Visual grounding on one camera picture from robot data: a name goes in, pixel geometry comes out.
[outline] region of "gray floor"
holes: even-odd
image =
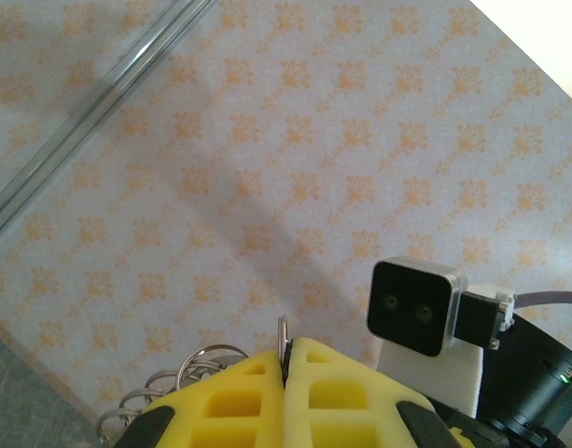
[[[0,341],[0,447],[89,444],[99,446],[89,422]]]

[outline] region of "patterned tablecloth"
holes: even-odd
[[[0,6],[0,188],[155,15],[32,8]],[[0,237],[0,335],[90,416],[280,314],[374,364],[397,254],[572,289],[571,100],[466,0],[224,0]],[[572,306],[523,315],[572,348]]]

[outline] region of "black cable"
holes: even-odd
[[[515,308],[526,306],[553,305],[556,303],[571,303],[572,291],[543,291],[520,294],[516,299]]]

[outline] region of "black camera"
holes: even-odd
[[[453,268],[393,257],[372,274],[368,326],[375,336],[428,357],[450,344],[467,279]]]

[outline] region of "metal rod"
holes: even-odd
[[[178,0],[0,192],[0,231],[112,107],[216,0]]]

